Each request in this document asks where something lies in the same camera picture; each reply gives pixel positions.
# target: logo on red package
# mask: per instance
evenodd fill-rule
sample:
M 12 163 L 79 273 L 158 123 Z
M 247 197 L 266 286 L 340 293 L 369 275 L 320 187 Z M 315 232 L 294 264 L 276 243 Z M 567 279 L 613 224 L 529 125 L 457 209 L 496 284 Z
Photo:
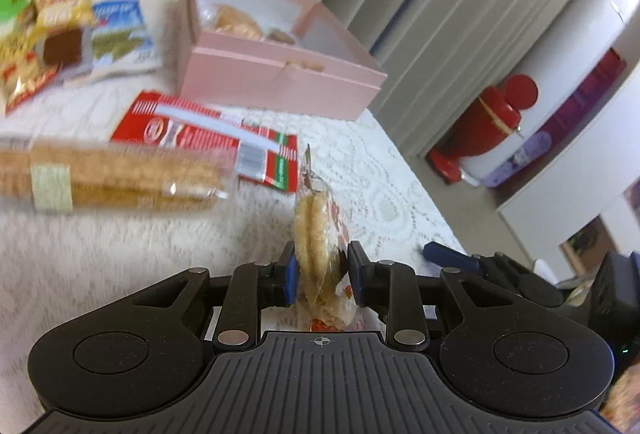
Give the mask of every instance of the logo on red package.
M 145 143 L 156 143 L 164 132 L 164 121 L 162 119 L 151 120 L 145 129 Z

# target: white label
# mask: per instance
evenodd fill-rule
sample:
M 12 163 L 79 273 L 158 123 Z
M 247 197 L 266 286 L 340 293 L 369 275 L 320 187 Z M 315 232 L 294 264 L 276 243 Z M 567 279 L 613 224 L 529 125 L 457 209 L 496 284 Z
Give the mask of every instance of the white label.
M 71 171 L 68 165 L 41 163 L 31 166 L 33 203 L 40 212 L 74 210 L 71 194 Z

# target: tablecloth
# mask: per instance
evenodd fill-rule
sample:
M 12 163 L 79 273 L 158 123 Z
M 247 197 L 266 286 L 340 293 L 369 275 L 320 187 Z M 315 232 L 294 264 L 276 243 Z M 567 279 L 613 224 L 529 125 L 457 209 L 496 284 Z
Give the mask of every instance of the tablecloth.
M 107 141 L 140 91 L 175 93 L 175 1 L 141 0 L 164 59 L 161 71 L 51 88 L 1 119 L 0 136 Z M 462 251 L 369 111 L 357 122 L 240 112 L 299 134 L 301 147 L 311 145 L 314 170 L 351 210 L 351 237 L 372 260 L 394 259 L 433 275 L 434 267 L 420 256 L 422 245 L 436 240 Z M 26 372 L 28 354 L 41 335 L 189 267 L 227 275 L 242 263 L 277 260 L 293 238 L 294 201 L 294 195 L 242 182 L 236 215 L 223 227 L 201 215 L 37 215 L 0 203 L 0 432 L 21 432 L 42 412 Z

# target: table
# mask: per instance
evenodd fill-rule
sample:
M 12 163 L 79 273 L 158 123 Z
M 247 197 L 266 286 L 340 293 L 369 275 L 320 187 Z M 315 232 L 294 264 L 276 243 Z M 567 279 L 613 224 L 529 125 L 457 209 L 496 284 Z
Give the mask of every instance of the table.
M 164 58 L 161 71 L 51 88 L 0 120 L 0 136 L 107 141 L 140 91 L 174 93 L 174 33 L 167 22 L 175 0 L 142 0 L 142 7 Z M 351 237 L 372 260 L 394 259 L 434 275 L 436 268 L 420 256 L 422 245 L 436 240 L 462 251 L 368 111 L 357 122 L 240 112 L 299 134 L 301 147 L 311 145 L 314 170 L 351 209 Z M 294 195 L 242 182 L 238 211 L 226 231 L 202 216 L 37 215 L 0 204 L 0 432 L 21 432 L 42 412 L 26 374 L 27 356 L 41 335 L 189 267 L 228 275 L 242 263 L 276 260 L 293 238 L 294 203 Z

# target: silver screw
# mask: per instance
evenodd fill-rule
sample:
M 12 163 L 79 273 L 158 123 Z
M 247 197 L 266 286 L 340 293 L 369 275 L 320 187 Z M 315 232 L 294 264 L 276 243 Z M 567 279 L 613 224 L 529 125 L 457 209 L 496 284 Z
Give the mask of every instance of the silver screw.
M 238 329 L 229 329 L 218 335 L 218 342 L 225 346 L 241 346 L 249 340 L 249 335 Z
M 404 344 L 405 346 L 419 346 L 427 337 L 424 333 L 421 333 L 415 329 L 403 329 L 394 335 L 396 342 Z

